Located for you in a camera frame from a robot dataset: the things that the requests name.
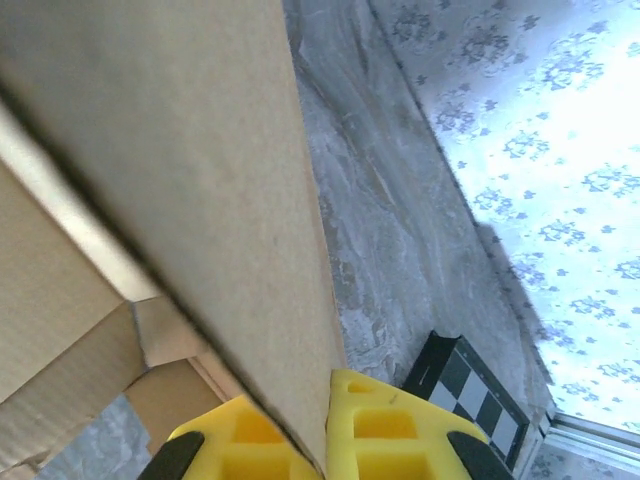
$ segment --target blue floral pattern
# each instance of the blue floral pattern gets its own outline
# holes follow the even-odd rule
[[[640,0],[371,1],[559,409],[640,432]]]

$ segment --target checkerboard pattern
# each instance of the checkerboard pattern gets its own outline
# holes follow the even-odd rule
[[[478,425],[513,469],[528,419],[463,337],[432,333],[403,389]]]

